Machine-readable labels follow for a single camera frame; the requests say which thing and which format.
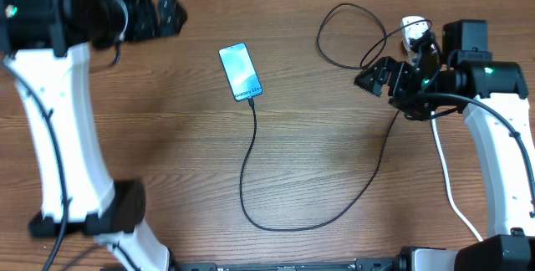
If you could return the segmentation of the dark blue smartphone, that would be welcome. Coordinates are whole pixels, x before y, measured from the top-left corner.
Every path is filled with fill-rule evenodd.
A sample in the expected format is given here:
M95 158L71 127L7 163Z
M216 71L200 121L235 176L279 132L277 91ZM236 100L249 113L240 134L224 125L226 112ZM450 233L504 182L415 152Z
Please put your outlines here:
M220 49L218 54L235 101L262 94L262 85L245 43Z

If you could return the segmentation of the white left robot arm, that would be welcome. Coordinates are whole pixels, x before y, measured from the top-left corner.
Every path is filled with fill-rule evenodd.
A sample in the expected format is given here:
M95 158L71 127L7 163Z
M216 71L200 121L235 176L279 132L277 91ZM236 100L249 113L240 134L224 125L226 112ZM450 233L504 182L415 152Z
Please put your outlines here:
M1 0L1 65L14 77L41 177L33 237L61 244L82 233L124 270L178 269L145 220L142 181L108 172L89 71L93 50L175 36L186 19L177 0Z

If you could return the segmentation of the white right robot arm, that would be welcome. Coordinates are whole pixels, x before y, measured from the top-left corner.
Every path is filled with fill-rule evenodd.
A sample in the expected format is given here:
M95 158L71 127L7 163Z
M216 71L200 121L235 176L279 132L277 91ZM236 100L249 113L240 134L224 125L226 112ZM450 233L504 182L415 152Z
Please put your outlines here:
M398 270L532 270L534 268L534 144L527 84L520 66L495 62L489 52L453 50L438 65L379 59L354 80L415 120L438 118L452 107L471 132L487 193L488 236L459 251L413 247Z

